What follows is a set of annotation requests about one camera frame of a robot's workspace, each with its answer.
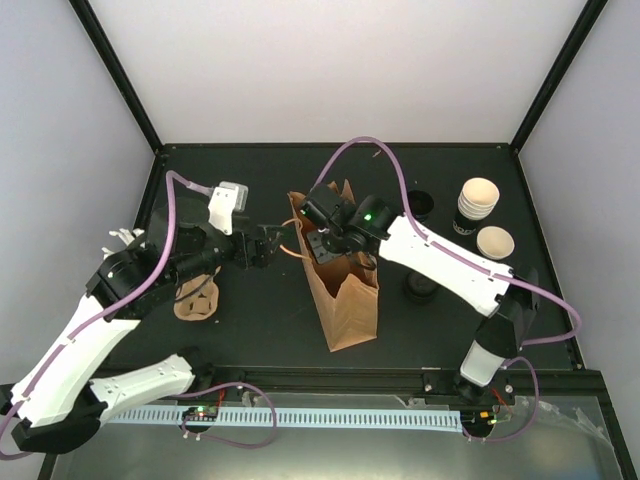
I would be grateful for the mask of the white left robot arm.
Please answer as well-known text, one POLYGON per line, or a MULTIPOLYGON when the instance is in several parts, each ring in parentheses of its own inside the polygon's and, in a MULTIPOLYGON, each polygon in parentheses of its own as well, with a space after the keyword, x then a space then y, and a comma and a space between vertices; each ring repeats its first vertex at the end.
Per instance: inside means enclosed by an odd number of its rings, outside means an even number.
POLYGON ((71 320, 37 366, 1 388, 1 413, 17 419, 11 436, 22 455, 69 453, 113 417, 164 397, 207 397, 212 364, 185 347, 156 364, 115 377, 95 373, 117 344, 181 287, 226 264, 266 267, 285 238, 281 225, 231 214, 217 226, 208 206, 178 198, 156 209, 145 230, 105 258, 71 320))

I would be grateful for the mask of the brown cardboard cup carrier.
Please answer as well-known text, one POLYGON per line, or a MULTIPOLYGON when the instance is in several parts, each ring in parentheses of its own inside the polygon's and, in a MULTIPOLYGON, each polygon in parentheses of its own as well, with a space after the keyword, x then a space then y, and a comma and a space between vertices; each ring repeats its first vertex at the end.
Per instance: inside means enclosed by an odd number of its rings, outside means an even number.
POLYGON ((184 284, 176 291, 174 315, 183 321, 203 321, 215 314, 219 303, 219 287, 214 278, 201 275, 184 284))

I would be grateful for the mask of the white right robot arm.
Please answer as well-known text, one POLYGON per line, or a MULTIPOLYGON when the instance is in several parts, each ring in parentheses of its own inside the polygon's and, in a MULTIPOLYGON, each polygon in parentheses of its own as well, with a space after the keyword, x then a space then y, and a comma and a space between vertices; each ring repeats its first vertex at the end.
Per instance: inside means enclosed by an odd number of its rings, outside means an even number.
POLYGON ((397 263, 456 294, 482 315, 469 350, 454 376, 462 402, 480 403, 497 371, 514 359, 539 310, 537 293, 521 287, 537 281, 533 268, 519 271, 482 258, 428 230, 374 195, 361 203, 316 185, 293 207, 313 260, 327 264, 351 254, 397 263))

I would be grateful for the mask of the brown paper bag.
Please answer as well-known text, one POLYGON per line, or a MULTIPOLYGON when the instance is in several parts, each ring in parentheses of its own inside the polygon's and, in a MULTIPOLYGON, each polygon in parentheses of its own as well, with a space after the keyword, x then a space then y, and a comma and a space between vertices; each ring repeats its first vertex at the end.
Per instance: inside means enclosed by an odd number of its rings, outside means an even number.
POLYGON ((363 267, 362 253, 317 263, 307 239, 317 228, 299 211, 304 197, 301 192, 288 193, 303 268, 327 347, 336 352, 374 340, 378 326, 377 271, 363 267))

